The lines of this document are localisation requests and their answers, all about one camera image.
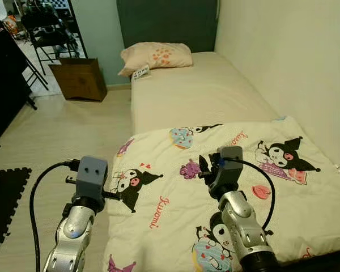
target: wooden floor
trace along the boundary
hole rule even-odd
[[[38,110],[25,106],[0,139],[0,170],[28,167],[33,171],[0,246],[0,271],[35,270],[35,251],[29,218],[29,195],[38,175],[67,158],[92,155],[107,159],[109,169],[119,147],[131,136],[130,90],[110,91],[102,103],[66,101],[62,95],[38,97]],[[65,183],[68,168],[56,169],[42,180],[35,198],[42,267],[54,247],[62,209],[75,186]],[[85,271],[102,268],[108,217],[99,213],[86,251]]]

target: headboard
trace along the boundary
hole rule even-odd
[[[125,47],[142,41],[214,51],[218,0],[117,0]]]

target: cardboard box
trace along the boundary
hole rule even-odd
[[[66,100],[101,102],[106,84],[94,58],[60,58],[61,65],[49,65]]]

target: bed sheet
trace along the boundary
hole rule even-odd
[[[151,70],[132,80],[135,134],[172,126],[232,121],[270,121],[270,105],[226,59],[215,52],[194,53],[192,67]]]
[[[174,127],[135,135],[118,151],[110,189],[120,201],[107,203],[103,271],[240,271],[218,203],[197,177],[199,155],[233,145],[274,183],[266,231],[280,262],[340,250],[340,173],[293,118]],[[262,225],[269,184],[245,166],[239,186]]]

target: pink pillow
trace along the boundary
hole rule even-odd
[[[125,77],[148,65],[152,68],[184,67],[193,64],[192,53],[185,44],[139,42],[121,52],[125,67],[118,73]]]

